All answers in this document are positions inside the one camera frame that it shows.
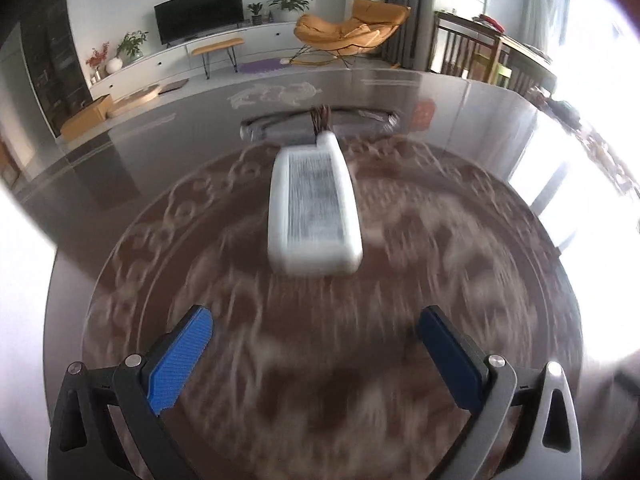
wooden box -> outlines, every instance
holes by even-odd
[[[113,98],[110,95],[98,97],[93,103],[87,105],[77,114],[67,120],[60,132],[65,140],[73,140],[81,136],[94,126],[97,126],[107,118],[107,110],[113,106]]]

television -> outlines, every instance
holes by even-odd
[[[244,20],[242,0],[169,0],[154,10],[162,44]]]

red flower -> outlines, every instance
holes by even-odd
[[[104,60],[107,59],[107,53],[109,51],[109,42],[107,41],[106,43],[102,44],[102,51],[98,52],[97,50],[93,49],[94,54],[85,61],[85,63],[87,63],[87,65],[89,65],[91,68],[97,68],[99,67],[102,62]]]

gray curtain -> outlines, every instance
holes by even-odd
[[[382,46],[382,59],[403,68],[427,70],[433,33],[434,0],[386,0],[411,7],[411,14]]]

orange lounge chair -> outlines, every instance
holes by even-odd
[[[339,57],[347,64],[344,56],[362,54],[380,46],[406,21],[410,11],[411,7],[396,4],[354,0],[352,16],[342,23],[330,23],[312,14],[303,14],[296,23],[294,34],[305,45],[289,62],[295,63],[298,56],[316,49]]]

